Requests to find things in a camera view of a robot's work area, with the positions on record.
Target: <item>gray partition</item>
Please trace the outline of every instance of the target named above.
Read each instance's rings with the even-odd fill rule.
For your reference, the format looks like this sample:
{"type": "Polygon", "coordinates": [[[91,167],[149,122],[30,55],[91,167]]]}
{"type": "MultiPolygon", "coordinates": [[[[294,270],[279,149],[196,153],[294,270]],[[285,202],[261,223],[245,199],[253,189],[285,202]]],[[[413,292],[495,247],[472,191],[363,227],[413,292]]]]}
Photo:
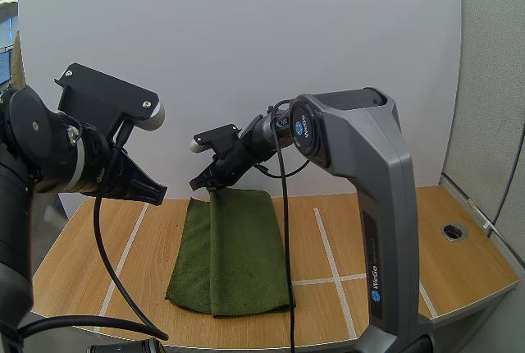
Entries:
{"type": "Polygon", "coordinates": [[[454,124],[444,172],[494,219],[525,125],[524,0],[462,0],[454,124]]]}
{"type": "MultiPolygon", "coordinates": [[[[491,220],[501,209],[497,227],[523,257],[524,0],[463,0],[462,13],[458,98],[444,172],[491,220]]],[[[495,234],[491,239],[523,281],[518,262],[495,234]]],[[[462,353],[525,351],[524,314],[520,282],[462,353]]]]}

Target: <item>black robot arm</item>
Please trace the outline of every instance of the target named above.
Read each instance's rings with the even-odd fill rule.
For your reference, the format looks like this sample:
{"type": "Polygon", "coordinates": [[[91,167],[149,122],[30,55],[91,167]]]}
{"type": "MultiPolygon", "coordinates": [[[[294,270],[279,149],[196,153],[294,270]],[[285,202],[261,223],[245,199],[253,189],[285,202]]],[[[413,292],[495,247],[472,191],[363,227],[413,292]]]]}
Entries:
{"type": "MultiPolygon", "coordinates": [[[[135,126],[154,130],[162,124],[155,93],[76,63],[57,83],[63,88],[59,112],[49,111],[29,86],[0,95],[0,352],[21,348],[18,326],[33,305],[34,193],[80,192],[159,205],[167,190],[123,149],[135,126]]],[[[156,335],[165,336],[160,330],[156,335]]]]}
{"type": "MultiPolygon", "coordinates": [[[[279,133],[284,144],[294,142],[305,158],[357,188],[369,326],[354,350],[432,351],[430,322],[418,313],[418,212],[412,159],[394,100],[372,88],[304,94],[277,116],[285,122],[279,133]]],[[[239,138],[230,130],[231,144],[221,152],[215,149],[213,162],[190,182],[192,188],[231,186],[255,163],[268,160],[277,147],[268,134],[269,119],[258,117],[239,138]],[[258,141],[245,141],[247,135],[258,141]]],[[[204,150],[207,144],[199,139],[210,133],[194,138],[204,150]]]]}

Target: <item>table surface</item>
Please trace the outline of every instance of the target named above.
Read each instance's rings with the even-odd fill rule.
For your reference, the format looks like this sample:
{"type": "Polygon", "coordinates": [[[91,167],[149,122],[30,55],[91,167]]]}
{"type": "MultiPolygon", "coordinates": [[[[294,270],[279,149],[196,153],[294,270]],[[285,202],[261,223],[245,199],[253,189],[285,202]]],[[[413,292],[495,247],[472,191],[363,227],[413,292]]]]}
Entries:
{"type": "MultiPolygon", "coordinates": [[[[501,253],[445,188],[418,188],[417,197],[420,313],[438,322],[518,282],[501,253]],[[450,242],[443,237],[440,227],[452,222],[466,227],[466,240],[450,242]]],[[[282,234],[282,199],[273,201],[282,234]]],[[[120,293],[110,288],[111,279],[94,239],[93,205],[90,199],[80,206],[35,274],[33,311],[43,316],[104,314],[138,320],[120,293]]],[[[104,245],[126,290],[170,335],[168,345],[288,346],[288,313],[214,319],[164,299],[187,205],[184,199],[166,199],[160,207],[103,201],[104,245]]],[[[290,251],[297,302],[296,345],[361,335],[368,325],[368,295],[357,195],[290,198],[290,251]],[[331,269],[329,258],[334,259],[336,269],[331,269]]],[[[109,328],[94,331],[144,338],[109,328]]]]}

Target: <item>black cable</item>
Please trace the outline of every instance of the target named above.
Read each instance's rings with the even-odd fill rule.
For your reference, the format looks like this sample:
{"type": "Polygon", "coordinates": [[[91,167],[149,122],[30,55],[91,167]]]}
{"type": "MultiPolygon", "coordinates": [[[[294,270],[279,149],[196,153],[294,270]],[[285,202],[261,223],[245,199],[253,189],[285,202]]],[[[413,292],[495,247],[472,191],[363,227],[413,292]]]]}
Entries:
{"type": "Polygon", "coordinates": [[[155,328],[163,336],[161,339],[164,341],[167,341],[168,335],[162,332],[157,326],[155,326],[155,324],[153,324],[151,320],[148,319],[148,317],[140,310],[139,306],[137,306],[137,304],[133,301],[131,296],[128,294],[128,292],[122,285],[121,281],[119,280],[118,276],[113,270],[113,266],[111,262],[109,261],[109,258],[107,257],[106,250],[104,249],[102,233],[100,231],[100,207],[102,205],[102,198],[104,196],[104,192],[106,190],[106,186],[107,186],[107,183],[109,182],[113,169],[115,168],[116,161],[118,160],[120,156],[120,153],[122,151],[122,148],[124,147],[124,144],[130,137],[130,133],[131,133],[131,130],[133,130],[133,127],[134,127],[133,122],[124,121],[124,123],[122,123],[121,129],[119,130],[119,133],[116,136],[115,147],[113,148],[111,159],[103,175],[103,179],[102,179],[102,182],[100,183],[100,187],[98,188],[97,197],[95,198],[95,204],[94,204],[94,210],[93,210],[93,230],[95,234],[95,240],[97,241],[98,252],[100,253],[100,257],[102,258],[104,266],[106,267],[107,273],[109,273],[110,277],[112,277],[112,280],[115,283],[116,288],[122,294],[122,296],[124,297],[124,300],[126,300],[128,305],[135,312],[135,314],[139,317],[139,319],[142,320],[144,324],[148,325],[149,327],[155,328]]]}
{"type": "Polygon", "coordinates": [[[522,134],[519,137],[518,152],[516,153],[516,156],[514,157],[513,166],[510,169],[509,180],[507,181],[507,185],[505,186],[505,194],[503,196],[503,199],[501,199],[500,206],[498,207],[498,210],[496,211],[495,216],[494,216],[494,223],[493,223],[494,225],[498,222],[498,218],[500,217],[500,213],[501,213],[501,210],[503,209],[503,205],[505,204],[505,201],[507,200],[507,195],[509,195],[510,185],[512,185],[514,173],[516,172],[516,168],[518,167],[519,155],[521,154],[524,141],[525,141],[525,126],[523,126],[522,134]]]}
{"type": "Polygon", "coordinates": [[[82,124],[80,123],[80,121],[78,121],[77,119],[75,119],[74,117],[70,117],[69,115],[67,115],[66,113],[62,112],[62,111],[59,111],[57,113],[57,115],[62,119],[62,121],[64,123],[66,123],[67,125],[69,126],[73,126],[75,127],[78,131],[79,131],[79,134],[76,136],[76,139],[78,140],[80,137],[82,137],[82,134],[84,132],[83,128],[82,128],[82,124]]]}
{"type": "Polygon", "coordinates": [[[292,290],[292,275],[290,270],[290,229],[288,226],[288,189],[286,187],[286,172],[285,172],[285,161],[282,157],[282,150],[279,144],[279,137],[277,136],[277,127],[275,122],[276,111],[282,104],[289,103],[289,100],[283,100],[277,103],[271,112],[270,122],[273,128],[273,139],[276,142],[277,157],[279,158],[279,168],[281,170],[281,183],[282,183],[282,198],[283,198],[283,209],[285,219],[285,261],[286,261],[286,285],[288,286],[288,300],[290,302],[290,349],[291,353],[295,353],[295,339],[294,339],[294,328],[295,328],[295,314],[294,314],[294,292],[292,290]]]}
{"type": "Polygon", "coordinates": [[[166,336],[164,332],[161,332],[156,328],[151,328],[149,326],[131,322],[129,320],[88,315],[55,316],[52,318],[45,318],[19,328],[18,333],[22,338],[27,338],[36,334],[37,332],[70,326],[119,328],[121,330],[141,332],[143,334],[151,335],[152,337],[160,339],[165,339],[164,337],[166,336]]]}
{"type": "MultiPolygon", "coordinates": [[[[297,168],[296,170],[292,171],[292,172],[289,172],[285,175],[286,178],[290,178],[292,177],[293,175],[297,174],[298,172],[301,172],[304,170],[304,168],[306,166],[308,166],[308,164],[310,163],[309,160],[307,160],[306,162],[304,162],[304,164],[297,168]]],[[[270,178],[276,178],[276,179],[281,179],[282,176],[281,175],[273,175],[271,174],[270,172],[268,172],[268,169],[266,167],[264,167],[263,165],[261,164],[255,164],[254,165],[255,168],[257,168],[260,172],[262,172],[264,175],[266,175],[267,177],[270,177],[270,178]]]]}

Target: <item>folded towel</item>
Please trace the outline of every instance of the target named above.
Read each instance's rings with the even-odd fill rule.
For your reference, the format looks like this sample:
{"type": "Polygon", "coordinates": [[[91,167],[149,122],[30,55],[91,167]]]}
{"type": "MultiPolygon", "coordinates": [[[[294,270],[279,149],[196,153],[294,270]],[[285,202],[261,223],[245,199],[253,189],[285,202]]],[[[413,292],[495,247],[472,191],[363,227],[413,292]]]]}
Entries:
{"type": "Polygon", "coordinates": [[[270,195],[210,191],[191,199],[166,291],[175,305],[213,316],[289,309],[285,252],[270,195]]]}

